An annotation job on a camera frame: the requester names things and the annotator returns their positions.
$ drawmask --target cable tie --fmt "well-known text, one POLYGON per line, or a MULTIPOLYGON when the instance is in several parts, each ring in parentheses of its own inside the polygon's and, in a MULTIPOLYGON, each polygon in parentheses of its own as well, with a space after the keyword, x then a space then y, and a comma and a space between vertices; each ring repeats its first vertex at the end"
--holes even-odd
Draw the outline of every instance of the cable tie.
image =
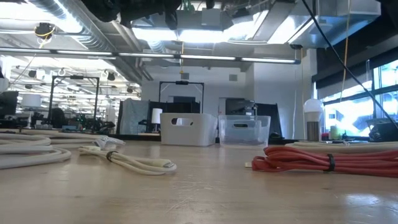
POLYGON ((333 172, 333 171, 335 171, 335 167, 336 167, 335 158, 333 157, 332 154, 327 154, 327 156, 329 157, 330 165, 329 165, 329 169, 324 170, 324 172, 333 172))
POLYGON ((112 154, 113 154, 114 152, 119 153, 118 151, 109 151, 109 152, 106 154, 106 159, 109 160, 110 162, 112 162, 111 156, 112 156, 112 154))

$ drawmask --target white storage bin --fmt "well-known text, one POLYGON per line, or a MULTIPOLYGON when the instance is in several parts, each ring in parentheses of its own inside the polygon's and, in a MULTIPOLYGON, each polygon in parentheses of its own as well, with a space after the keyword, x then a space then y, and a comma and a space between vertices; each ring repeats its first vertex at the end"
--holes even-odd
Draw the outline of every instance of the white storage bin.
POLYGON ((217 119, 210 114, 162 113, 162 144, 209 146, 216 141, 217 119))
POLYGON ((219 115, 220 144, 268 146, 270 116, 219 115))

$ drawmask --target white lamp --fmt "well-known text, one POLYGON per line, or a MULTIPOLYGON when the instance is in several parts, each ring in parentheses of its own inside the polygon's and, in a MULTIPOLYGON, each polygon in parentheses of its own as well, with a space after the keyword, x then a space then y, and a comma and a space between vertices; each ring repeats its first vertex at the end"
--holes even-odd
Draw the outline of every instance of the white lamp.
POLYGON ((27 126, 25 128, 31 128, 32 124, 32 112, 36 108, 40 108, 42 105, 42 99, 40 95, 37 94, 26 94, 22 97, 21 106, 30 111, 29 118, 27 119, 27 126))
POLYGON ((157 132, 157 125, 160 124, 160 114, 163 112, 162 109, 154 108, 152 110, 152 124, 155 124, 155 132, 157 132))
POLYGON ((309 99, 304 103, 305 119, 307 120, 307 140, 321 141, 320 123, 323 113, 323 103, 320 100, 309 99))

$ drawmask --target monitor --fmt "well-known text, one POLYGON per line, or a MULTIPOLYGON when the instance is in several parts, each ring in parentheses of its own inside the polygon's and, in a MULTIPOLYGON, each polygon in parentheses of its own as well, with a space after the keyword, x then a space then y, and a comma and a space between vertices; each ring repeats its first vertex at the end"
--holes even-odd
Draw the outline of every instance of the monitor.
POLYGON ((0 117, 14 115, 18 104, 18 91, 4 91, 0 93, 0 117))

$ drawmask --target coiled red cable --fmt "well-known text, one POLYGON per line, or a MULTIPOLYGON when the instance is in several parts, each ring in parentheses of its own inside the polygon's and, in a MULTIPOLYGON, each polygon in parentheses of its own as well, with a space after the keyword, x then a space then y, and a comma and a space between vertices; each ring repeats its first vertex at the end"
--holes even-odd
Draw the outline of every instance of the coiled red cable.
MULTIPOLYGON (((329 170, 328 154, 306 152, 292 147, 279 146, 264 149, 266 157, 256 156, 252 170, 282 172, 287 170, 329 170)), ((398 151, 362 154, 333 154, 334 171, 347 174, 398 177, 398 151)))

